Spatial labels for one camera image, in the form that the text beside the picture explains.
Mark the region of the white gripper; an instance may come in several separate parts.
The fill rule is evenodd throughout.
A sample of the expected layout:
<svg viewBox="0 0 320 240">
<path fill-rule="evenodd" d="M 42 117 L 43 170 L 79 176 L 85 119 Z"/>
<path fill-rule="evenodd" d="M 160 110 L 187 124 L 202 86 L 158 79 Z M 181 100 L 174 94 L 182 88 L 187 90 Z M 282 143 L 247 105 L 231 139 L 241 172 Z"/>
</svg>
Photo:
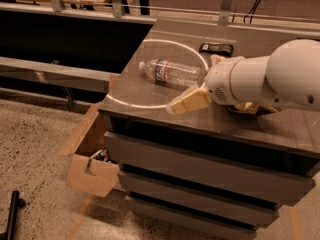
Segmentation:
<svg viewBox="0 0 320 240">
<path fill-rule="evenodd" d="M 270 105 L 276 97 L 266 79 L 268 56 L 227 58 L 217 54 L 210 56 L 211 69 L 203 87 L 192 86 L 166 105 L 172 115 L 184 114 L 207 108 L 212 99 L 220 105 L 237 105 L 253 102 Z"/>
</svg>

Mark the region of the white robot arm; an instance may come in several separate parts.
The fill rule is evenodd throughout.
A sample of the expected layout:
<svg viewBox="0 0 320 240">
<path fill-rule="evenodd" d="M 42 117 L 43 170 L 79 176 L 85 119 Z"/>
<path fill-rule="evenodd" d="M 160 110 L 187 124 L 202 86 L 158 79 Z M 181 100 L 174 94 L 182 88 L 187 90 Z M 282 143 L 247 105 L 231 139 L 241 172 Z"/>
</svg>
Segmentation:
<svg viewBox="0 0 320 240">
<path fill-rule="evenodd" d="M 289 41 L 269 56 L 211 57 L 200 87 L 192 86 L 166 110 L 183 114 L 208 107 L 255 103 L 285 109 L 320 110 L 320 42 Z"/>
</svg>

